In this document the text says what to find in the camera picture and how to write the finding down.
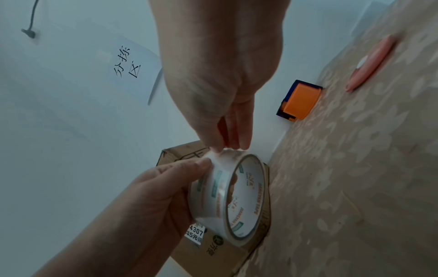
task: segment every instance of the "brown box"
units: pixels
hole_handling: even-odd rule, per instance
[[[157,165],[202,157],[209,149],[200,141],[179,145],[161,152]],[[269,167],[266,168],[266,183],[269,184]],[[251,252],[265,237],[271,224],[271,205],[269,190],[266,190],[262,218],[254,238],[244,247],[236,247],[210,231],[205,231],[201,246],[186,237],[172,253],[172,258],[192,277],[230,277],[238,272]]]

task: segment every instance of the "white wall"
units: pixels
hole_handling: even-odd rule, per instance
[[[256,97],[251,150],[266,162],[291,126],[275,113],[293,81],[315,82],[351,41],[357,18],[338,4],[295,0],[287,13],[279,69]],[[105,82],[102,53],[116,34],[158,54],[146,0],[40,0],[36,40],[20,32],[32,5],[0,1],[0,276],[8,277],[29,276],[61,250],[161,149],[197,139],[162,81],[149,107]],[[183,271],[170,261],[161,275]]]

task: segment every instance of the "hand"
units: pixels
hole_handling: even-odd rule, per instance
[[[290,0],[150,0],[167,89],[214,152],[248,149],[254,94],[274,74]]]
[[[210,166],[204,158],[145,171],[35,276],[155,276],[193,223],[188,186]]]

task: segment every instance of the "white paper sign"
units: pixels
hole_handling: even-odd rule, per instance
[[[197,245],[201,245],[202,238],[204,237],[205,227],[199,223],[190,225],[186,234],[184,235],[189,240],[193,241]]]
[[[143,46],[119,36],[112,50],[108,79],[148,105],[161,71],[160,58]]]

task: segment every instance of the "clear packing tape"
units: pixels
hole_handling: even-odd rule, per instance
[[[224,150],[207,153],[212,168],[193,182],[188,203],[193,218],[235,246],[247,244],[260,223],[267,193],[265,169],[252,154]]]

